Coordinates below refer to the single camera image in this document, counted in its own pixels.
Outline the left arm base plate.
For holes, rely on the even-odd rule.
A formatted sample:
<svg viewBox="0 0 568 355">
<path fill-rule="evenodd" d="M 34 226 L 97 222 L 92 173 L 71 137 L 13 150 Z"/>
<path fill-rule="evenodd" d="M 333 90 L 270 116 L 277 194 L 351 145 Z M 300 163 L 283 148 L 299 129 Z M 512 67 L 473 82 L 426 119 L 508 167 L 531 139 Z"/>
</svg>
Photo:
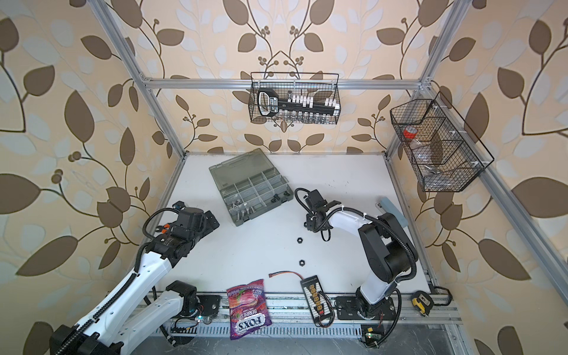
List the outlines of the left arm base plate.
<svg viewBox="0 0 568 355">
<path fill-rule="evenodd" d="M 182 309 L 176 316 L 185 319 L 203 319 L 216 317 L 220 310 L 221 296 L 213 294 L 194 294 L 184 297 Z"/>
</svg>

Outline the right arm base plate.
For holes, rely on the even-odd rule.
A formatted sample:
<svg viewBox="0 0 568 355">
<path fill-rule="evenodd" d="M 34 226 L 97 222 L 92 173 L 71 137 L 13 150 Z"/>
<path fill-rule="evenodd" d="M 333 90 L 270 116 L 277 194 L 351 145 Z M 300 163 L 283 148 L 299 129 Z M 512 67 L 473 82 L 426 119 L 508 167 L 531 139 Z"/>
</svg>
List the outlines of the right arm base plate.
<svg viewBox="0 0 568 355">
<path fill-rule="evenodd" d="M 393 320 L 396 315 L 392 299 L 370 304 L 363 297 L 339 296 L 335 298 L 334 306 L 340 320 Z"/>
</svg>

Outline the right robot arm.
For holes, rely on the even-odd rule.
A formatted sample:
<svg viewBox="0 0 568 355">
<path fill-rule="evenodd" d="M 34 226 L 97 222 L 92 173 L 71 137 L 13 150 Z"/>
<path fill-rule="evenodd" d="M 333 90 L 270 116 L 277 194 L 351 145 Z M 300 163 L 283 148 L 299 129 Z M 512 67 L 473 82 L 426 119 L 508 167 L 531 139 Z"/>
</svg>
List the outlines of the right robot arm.
<svg viewBox="0 0 568 355">
<path fill-rule="evenodd" d="M 306 210 L 304 226 L 310 232 L 341 229 L 361 241 L 371 269 L 356 290 L 356 309 L 362 318 L 377 316 L 398 285 L 417 276 L 417 250 L 393 214 L 374 217 L 339 201 L 328 202 L 316 189 L 297 188 L 294 198 Z"/>
</svg>

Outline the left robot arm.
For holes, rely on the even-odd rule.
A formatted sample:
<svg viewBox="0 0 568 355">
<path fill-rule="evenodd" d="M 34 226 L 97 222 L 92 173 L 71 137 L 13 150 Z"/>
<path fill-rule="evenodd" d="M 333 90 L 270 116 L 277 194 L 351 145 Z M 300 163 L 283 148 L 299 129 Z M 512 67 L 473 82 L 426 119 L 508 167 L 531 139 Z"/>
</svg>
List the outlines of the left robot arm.
<svg viewBox="0 0 568 355">
<path fill-rule="evenodd" d="M 148 232 L 133 270 L 74 326 L 60 326 L 50 337 L 51 354 L 131 354 L 173 317 L 200 322 L 215 316 L 220 297 L 199 297 L 195 286 L 176 280 L 156 300 L 154 287 L 220 224 L 211 211 L 179 201 L 169 209 L 175 221 Z"/>
</svg>

